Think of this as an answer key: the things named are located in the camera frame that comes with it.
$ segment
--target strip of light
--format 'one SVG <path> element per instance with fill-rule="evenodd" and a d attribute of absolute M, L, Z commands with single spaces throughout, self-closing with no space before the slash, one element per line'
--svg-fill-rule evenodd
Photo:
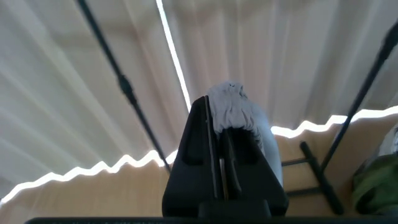
<path fill-rule="evenodd" d="M 189 113 L 189 111 L 191 111 L 191 101 L 189 99 L 188 89 L 185 84 L 185 79 L 182 73 L 180 61 L 178 60 L 177 52 L 175 51 L 172 33 L 170 31 L 169 23 L 167 22 L 166 13 L 163 8 L 162 0 L 156 0 L 156 5 L 160 14 L 160 19 L 162 20 L 164 34 L 166 36 L 167 44 L 169 45 L 169 50 L 172 55 L 175 71 L 177 72 L 178 80 L 180 81 L 180 86 L 182 89 L 182 94 L 184 95 L 185 103 L 187 104 L 187 109 Z"/>
<path fill-rule="evenodd" d="M 355 122 L 361 118 L 383 118 L 383 117 L 390 116 L 393 114 L 398 114 L 398 106 L 393 106 L 393 107 L 390 107 L 390 108 L 388 108 L 386 110 L 382 110 L 382 111 L 381 110 L 361 110 L 353 116 L 353 119 L 351 120 L 351 122 Z M 328 120 L 328 122 L 326 122 L 326 124 L 318 125 L 318 124 L 311 123 L 309 121 L 304 121 L 295 130 L 291 130 L 289 128 L 281 128 L 278 126 L 273 126 L 273 127 L 271 127 L 271 131 L 274 135 L 279 135 L 279 136 L 283 136 L 286 138 L 295 138 L 295 137 L 299 136 L 300 134 L 302 134 L 303 131 L 305 131 L 305 130 L 309 130 L 309 131 L 313 131 L 313 132 L 327 131 L 333 124 L 344 123 L 346 118 L 347 118 L 346 116 L 332 115 L 330 117 L 330 119 Z M 177 156 L 177 150 L 172 152 L 166 158 L 166 162 L 168 164 L 173 163 L 176 156 Z M 38 187 L 38 186 L 41 186 L 51 180 L 65 182 L 65 181 L 72 180 L 73 178 L 75 178 L 78 175 L 92 176 L 92 175 L 98 174 L 99 172 L 101 172 L 103 170 L 106 170 L 109 173 L 114 174 L 114 173 L 117 173 L 120 170 L 120 168 L 125 164 L 130 164 L 133 167 L 142 167 L 142 166 L 148 164 L 151 160 L 155 161 L 159 165 L 159 167 L 164 166 L 164 163 L 163 163 L 162 159 L 159 157 L 158 153 L 155 150 L 151 150 L 148 152 L 148 154 L 146 154 L 139 161 L 133 159 L 129 155 L 124 155 L 112 167 L 109 167 L 108 165 L 105 164 L 105 162 L 101 161 L 101 162 L 97 163 L 95 166 L 93 166 L 91 169 L 83 169 L 81 167 L 75 167 L 71 171 L 67 172 L 65 175 L 54 174 L 53 172 L 51 172 L 49 174 L 44 175 L 43 177 L 39 178 L 38 180 L 36 180 L 34 182 L 25 182 L 22 184 L 18 184 L 3 199 L 1 199 L 0 206 L 4 203 L 7 203 L 12 198 L 14 198 L 21 190 Z"/>

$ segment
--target black pole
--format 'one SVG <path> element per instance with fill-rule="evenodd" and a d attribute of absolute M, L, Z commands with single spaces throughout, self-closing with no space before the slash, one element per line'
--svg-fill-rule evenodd
<path fill-rule="evenodd" d="M 115 72 L 118 81 L 119 81 L 119 86 L 120 89 L 122 90 L 122 92 L 124 93 L 124 95 L 126 96 L 126 98 L 129 100 L 130 104 L 133 106 L 133 108 L 135 109 L 138 118 L 140 119 L 146 133 L 148 134 L 150 140 L 152 141 L 152 143 L 154 144 L 154 147 L 157 151 L 157 153 L 159 154 L 160 158 L 163 160 L 166 169 L 168 170 L 168 172 L 171 171 L 171 168 L 169 166 L 169 164 L 166 161 L 166 158 L 164 156 L 164 153 L 162 151 L 162 149 L 160 148 L 159 143 L 156 140 L 156 137 L 154 135 L 154 133 L 152 132 L 147 120 L 145 119 L 144 114 L 142 113 L 141 108 L 138 105 L 138 101 L 136 96 L 134 95 L 132 86 L 130 85 L 129 80 L 127 79 L 127 77 L 125 75 L 122 74 L 122 71 L 118 65 L 118 63 L 116 62 L 115 58 L 113 57 L 113 54 L 111 52 L 111 49 L 109 48 L 108 44 L 106 43 L 106 40 L 103 36 L 103 33 L 99 27 L 99 25 L 97 24 L 97 22 L 94 19 L 94 16 L 92 15 L 90 8 L 88 7 L 87 3 L 85 0 L 77 0 L 81 11 L 83 12 L 83 14 L 86 17 L 87 22 L 89 23 L 91 30 L 93 31 L 95 37 L 97 38 L 97 41 L 99 43 L 99 45 L 101 46 L 102 50 L 104 51 L 106 57 L 109 60 L 109 63 L 111 64 L 113 71 Z"/>
<path fill-rule="evenodd" d="M 355 115 L 356 111 L 361 105 L 375 77 L 379 73 L 381 67 L 383 66 L 384 62 L 387 60 L 388 56 L 390 56 L 394 47 L 397 45 L 397 42 L 398 42 L 398 22 L 396 22 L 387 33 L 386 38 L 384 39 L 384 44 L 377 55 L 376 61 L 373 63 L 372 69 L 368 73 L 368 77 L 365 79 L 365 82 L 362 84 L 362 87 L 358 95 L 356 96 L 354 103 L 351 105 L 351 108 L 349 109 L 347 119 L 345 120 L 343 127 L 340 129 L 340 132 L 337 134 L 335 140 L 333 141 L 333 144 L 331 145 L 328 151 L 328 154 L 326 155 L 325 159 L 322 162 L 321 165 L 322 172 L 325 171 L 331 157 L 335 153 L 340 141 L 343 139 L 343 136 L 348 129 L 351 119 L 353 119 L 353 116 Z"/>

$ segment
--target gray cloth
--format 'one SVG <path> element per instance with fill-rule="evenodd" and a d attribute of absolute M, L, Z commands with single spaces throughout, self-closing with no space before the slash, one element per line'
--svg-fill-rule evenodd
<path fill-rule="evenodd" d="M 251 131 L 280 185 L 283 186 L 279 149 L 267 116 L 260 106 L 247 98 L 242 84 L 224 82 L 211 87 L 207 95 L 213 117 L 213 129 L 217 136 L 228 128 Z"/>

